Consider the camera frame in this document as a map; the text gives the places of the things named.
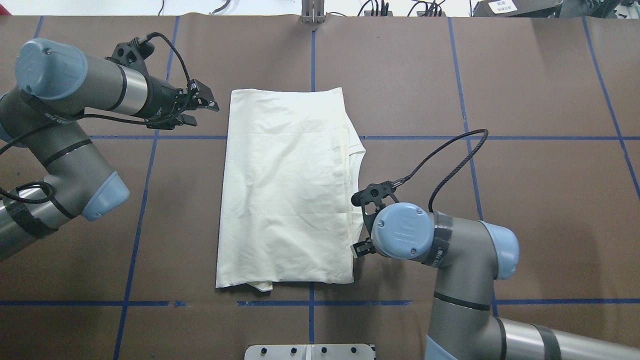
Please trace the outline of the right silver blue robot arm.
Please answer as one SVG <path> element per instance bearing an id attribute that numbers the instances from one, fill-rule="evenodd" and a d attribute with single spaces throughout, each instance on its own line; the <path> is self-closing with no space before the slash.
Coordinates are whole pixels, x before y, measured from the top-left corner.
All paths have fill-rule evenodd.
<path id="1" fill-rule="evenodd" d="M 637 360 L 639 349 L 494 316 L 494 283 L 519 262 L 509 228 L 396 202 L 363 214 L 368 239 L 357 256 L 377 253 L 437 269 L 426 360 Z"/>

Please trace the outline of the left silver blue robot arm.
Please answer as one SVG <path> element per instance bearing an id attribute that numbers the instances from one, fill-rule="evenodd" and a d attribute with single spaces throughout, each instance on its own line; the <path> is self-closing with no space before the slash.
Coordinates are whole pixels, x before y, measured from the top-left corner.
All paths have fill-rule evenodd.
<path id="1" fill-rule="evenodd" d="M 177 88 L 150 75 L 152 32 L 116 45 L 100 58 L 45 38 L 23 44 L 16 86 L 1 97 L 2 152 L 24 147 L 46 170 L 41 180 L 1 191 L 1 259 L 57 232 L 78 216 L 95 221 L 125 202 L 130 191 L 79 120 L 109 119 L 154 130 L 196 126 L 190 111 L 219 111 L 212 90 L 186 75 Z M 86 109 L 111 112 L 87 113 Z"/>

